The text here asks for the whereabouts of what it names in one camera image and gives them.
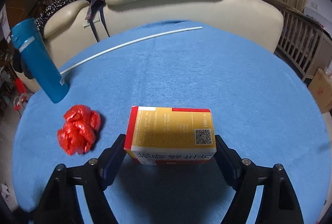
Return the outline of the red plastic bag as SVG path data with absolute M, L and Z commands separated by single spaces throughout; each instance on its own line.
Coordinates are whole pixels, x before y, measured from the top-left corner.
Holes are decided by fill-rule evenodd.
M 63 117 L 64 125 L 57 131 L 60 147 L 70 156 L 89 152 L 100 130 L 100 114 L 88 106 L 77 104 Z

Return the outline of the yellow red cardboard box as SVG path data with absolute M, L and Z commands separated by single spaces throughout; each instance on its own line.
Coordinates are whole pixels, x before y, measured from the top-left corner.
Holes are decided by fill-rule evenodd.
M 143 165 L 209 161 L 217 151 L 210 109 L 133 106 L 124 150 Z

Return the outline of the red plastic stool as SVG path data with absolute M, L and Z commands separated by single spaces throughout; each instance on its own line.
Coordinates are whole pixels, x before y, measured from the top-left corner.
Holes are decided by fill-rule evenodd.
M 13 110 L 16 111 L 20 117 L 22 117 L 27 103 L 29 102 L 33 93 L 26 88 L 24 83 L 19 78 L 15 80 L 14 85 L 18 95 L 13 99 Z

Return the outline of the brown cardboard box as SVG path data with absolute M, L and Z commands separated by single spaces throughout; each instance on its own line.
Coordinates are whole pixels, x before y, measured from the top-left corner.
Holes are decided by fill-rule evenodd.
M 327 113 L 331 111 L 331 77 L 327 76 L 322 69 L 317 69 L 314 78 L 308 86 L 308 90 L 315 99 L 321 113 Z

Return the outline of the white thin rod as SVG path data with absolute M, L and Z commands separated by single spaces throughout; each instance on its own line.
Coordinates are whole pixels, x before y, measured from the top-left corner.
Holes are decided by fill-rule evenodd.
M 90 57 L 87 57 L 87 58 L 79 61 L 78 63 L 75 63 L 74 65 L 68 67 L 67 69 L 61 71 L 60 74 L 64 75 L 64 74 L 68 73 L 69 71 L 77 68 L 78 66 L 81 66 L 81 65 L 85 64 L 86 62 L 92 61 L 95 58 L 98 58 L 100 56 L 103 56 L 107 53 L 118 50 L 120 48 L 130 46 L 132 44 L 136 44 L 136 43 L 143 42 L 143 41 L 150 40 L 150 39 L 154 39 L 154 38 L 159 38 L 161 36 L 172 35 L 172 34 L 177 34 L 177 33 L 183 33 L 183 32 L 187 32 L 187 31 L 201 30 L 202 28 L 203 28 L 202 26 L 199 26 L 199 27 L 176 29 L 176 30 L 165 31 L 165 32 L 162 32 L 162 33 L 157 33 L 157 34 L 153 34 L 153 35 L 144 36 L 144 37 L 141 37 L 141 38 L 138 38 L 138 39 L 134 39 L 134 40 L 131 40 L 129 42 L 125 42 L 125 43 L 119 44 L 117 46 L 114 46 L 112 48 L 106 49 L 106 50 L 104 50 L 102 52 L 99 52 L 97 54 L 94 54 Z

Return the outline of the wooden baby crib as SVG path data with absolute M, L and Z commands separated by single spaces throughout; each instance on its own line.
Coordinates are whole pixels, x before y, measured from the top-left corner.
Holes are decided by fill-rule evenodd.
M 311 17 L 278 0 L 263 0 L 283 15 L 284 25 L 275 55 L 302 79 L 313 79 L 317 69 L 331 62 L 331 35 Z

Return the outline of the teal thermos bottle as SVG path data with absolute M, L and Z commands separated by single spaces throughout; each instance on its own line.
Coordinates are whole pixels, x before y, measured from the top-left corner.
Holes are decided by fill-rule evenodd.
M 53 103 L 60 102 L 68 93 L 64 81 L 44 45 L 34 19 L 26 19 L 12 28 L 11 40 L 28 70 Z

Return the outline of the dark clothes on sofa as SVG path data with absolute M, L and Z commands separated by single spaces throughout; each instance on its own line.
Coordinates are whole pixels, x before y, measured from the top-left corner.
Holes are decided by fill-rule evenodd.
M 51 16 L 54 15 L 57 11 L 59 11 L 61 8 L 75 1 L 78 0 L 57 0 L 52 4 L 50 4 L 49 6 L 47 6 L 46 9 L 36 18 L 35 23 L 43 40 L 44 40 L 44 27 L 46 26 L 46 23 L 49 21 Z M 97 11 L 99 11 L 101 15 L 101 21 L 108 34 L 108 30 L 106 28 L 106 21 L 104 17 L 104 11 L 103 11 L 105 0 L 84 0 L 84 1 L 89 2 L 89 8 L 85 19 L 89 22 L 89 25 L 92 27 L 95 39 L 99 41 L 99 39 L 97 38 L 96 28 L 94 25 L 92 25 L 92 19 L 95 17 Z

